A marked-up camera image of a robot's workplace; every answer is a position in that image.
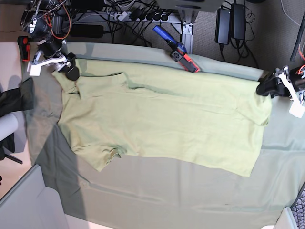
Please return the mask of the light green T-shirt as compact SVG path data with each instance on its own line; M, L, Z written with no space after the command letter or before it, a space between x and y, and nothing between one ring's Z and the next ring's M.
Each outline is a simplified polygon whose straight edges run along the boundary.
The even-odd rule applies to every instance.
M62 88L58 126L98 171L123 155L165 157L249 177L259 157L270 97L258 82L139 63L78 59Z

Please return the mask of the black power brick under table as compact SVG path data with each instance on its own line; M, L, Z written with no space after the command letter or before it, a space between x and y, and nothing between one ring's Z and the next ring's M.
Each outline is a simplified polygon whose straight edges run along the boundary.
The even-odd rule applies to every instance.
M72 26L70 36L82 38L101 38L104 34L103 26L76 24Z

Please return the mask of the dark green cloth piece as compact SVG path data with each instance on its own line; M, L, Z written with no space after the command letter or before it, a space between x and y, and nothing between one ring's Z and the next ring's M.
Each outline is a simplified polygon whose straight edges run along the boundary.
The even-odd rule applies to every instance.
M34 108L33 79L23 81L19 88L0 93L0 116Z

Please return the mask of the blue orange clamp left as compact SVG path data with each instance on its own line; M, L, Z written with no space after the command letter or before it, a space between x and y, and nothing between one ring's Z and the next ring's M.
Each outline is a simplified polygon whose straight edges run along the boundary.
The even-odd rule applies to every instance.
M20 58L23 62L28 62L30 60L31 55L31 46L30 46L30 39L28 36L20 36L17 40L19 51L20 51Z

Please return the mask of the blue orange clamp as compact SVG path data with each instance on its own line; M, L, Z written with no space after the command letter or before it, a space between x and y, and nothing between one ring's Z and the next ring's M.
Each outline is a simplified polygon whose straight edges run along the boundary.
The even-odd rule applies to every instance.
M31 55L31 46L30 46L30 39L28 36L20 36L17 40L19 51L20 51L20 58L23 62L28 62L30 60Z
M163 27L156 25L153 30L162 37L172 49L170 57L178 62L186 71L199 72L200 67L188 56L183 43L176 41Z

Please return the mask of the grey power strip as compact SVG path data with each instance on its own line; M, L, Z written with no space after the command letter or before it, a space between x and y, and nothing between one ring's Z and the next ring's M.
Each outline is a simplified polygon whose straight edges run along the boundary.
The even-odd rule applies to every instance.
M123 13L107 13L110 19L113 21L120 22L161 22L161 23L180 23L180 18L174 13L160 13L160 12L149 12L142 13L139 17L131 16L132 13L129 11L124 11Z

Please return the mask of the black power adapter left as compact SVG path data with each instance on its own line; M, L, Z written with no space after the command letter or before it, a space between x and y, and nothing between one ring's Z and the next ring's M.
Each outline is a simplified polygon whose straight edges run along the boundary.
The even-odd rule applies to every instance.
M216 15L215 42L218 44L229 44L230 37L230 11L219 8Z

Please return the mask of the black power adapter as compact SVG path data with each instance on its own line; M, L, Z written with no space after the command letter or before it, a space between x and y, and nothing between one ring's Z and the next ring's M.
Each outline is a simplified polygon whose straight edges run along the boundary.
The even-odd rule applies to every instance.
M234 39L245 39L246 19L245 6L242 4L233 3L231 5L231 23L232 37Z
M230 37L230 11L219 8L216 15L215 42L218 44L229 44Z

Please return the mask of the black power adapter right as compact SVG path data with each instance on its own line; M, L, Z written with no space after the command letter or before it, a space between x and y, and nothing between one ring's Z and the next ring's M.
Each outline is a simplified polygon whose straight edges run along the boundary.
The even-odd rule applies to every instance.
M231 23L232 37L234 39L245 39L246 19L245 6L242 4L233 3L231 5Z

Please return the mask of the blue orange clamp centre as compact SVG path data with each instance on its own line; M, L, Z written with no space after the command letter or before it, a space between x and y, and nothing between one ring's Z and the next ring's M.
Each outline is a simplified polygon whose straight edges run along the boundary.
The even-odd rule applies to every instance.
M153 30L162 37L172 49L170 57L178 62L186 71L199 72L200 67L188 56L183 43L176 41L163 27L156 25Z

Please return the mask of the aluminium table leg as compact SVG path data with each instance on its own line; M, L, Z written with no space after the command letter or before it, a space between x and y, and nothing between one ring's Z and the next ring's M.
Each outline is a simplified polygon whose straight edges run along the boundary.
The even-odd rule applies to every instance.
M198 12L194 10L178 10L180 26L175 24L176 30L180 33L180 42L186 47L187 53L193 53L193 30Z

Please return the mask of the grey-green table cloth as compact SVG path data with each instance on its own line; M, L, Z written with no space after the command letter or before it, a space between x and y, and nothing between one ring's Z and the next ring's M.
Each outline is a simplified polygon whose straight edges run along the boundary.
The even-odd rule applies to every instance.
M273 225L305 181L305 121L272 100L262 151L250 177L169 158L122 156L101 172L75 155L57 126L61 87L51 68L34 77L25 113L30 159L64 212L118 229L259 229Z

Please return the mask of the grey patterned bin right bottom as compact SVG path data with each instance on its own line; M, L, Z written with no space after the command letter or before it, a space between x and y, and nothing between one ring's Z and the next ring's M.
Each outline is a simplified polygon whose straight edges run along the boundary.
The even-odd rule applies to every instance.
M305 185L290 207L283 209L274 229L305 229Z

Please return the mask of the grey bin left bottom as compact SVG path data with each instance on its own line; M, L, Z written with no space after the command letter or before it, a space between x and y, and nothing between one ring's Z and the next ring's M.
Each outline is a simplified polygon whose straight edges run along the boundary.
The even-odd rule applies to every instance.
M45 186L41 167L33 166L0 200L2 229L67 229L58 192Z

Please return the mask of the white cylindrical post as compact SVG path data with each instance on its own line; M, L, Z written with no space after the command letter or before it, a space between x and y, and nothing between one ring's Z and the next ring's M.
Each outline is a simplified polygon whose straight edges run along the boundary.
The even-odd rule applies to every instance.
M13 134L19 127L16 116L12 113L0 118L0 141Z

